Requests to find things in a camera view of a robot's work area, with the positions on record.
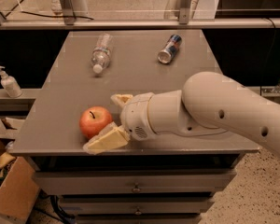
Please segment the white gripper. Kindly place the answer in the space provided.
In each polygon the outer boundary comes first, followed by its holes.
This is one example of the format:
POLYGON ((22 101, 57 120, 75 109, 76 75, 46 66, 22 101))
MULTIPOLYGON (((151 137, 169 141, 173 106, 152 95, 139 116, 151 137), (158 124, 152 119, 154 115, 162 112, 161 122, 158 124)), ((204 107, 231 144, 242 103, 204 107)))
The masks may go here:
POLYGON ((153 139, 156 134, 148 120, 148 104, 152 96, 152 92, 135 96, 113 94, 111 101, 122 108, 120 121, 123 127, 111 122, 90 139, 83 146, 83 150, 88 154, 96 155, 126 146, 130 136, 137 141, 153 139))

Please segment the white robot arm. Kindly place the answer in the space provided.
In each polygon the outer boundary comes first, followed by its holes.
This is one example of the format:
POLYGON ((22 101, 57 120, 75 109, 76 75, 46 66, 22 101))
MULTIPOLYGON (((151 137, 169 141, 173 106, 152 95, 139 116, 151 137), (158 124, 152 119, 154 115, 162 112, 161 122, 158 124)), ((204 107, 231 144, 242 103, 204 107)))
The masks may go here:
POLYGON ((133 138, 164 133, 193 137, 237 133, 280 158, 280 104, 215 72, 191 76, 181 90, 160 94, 114 94, 120 126, 111 122, 83 146, 89 154, 124 147, 133 138))

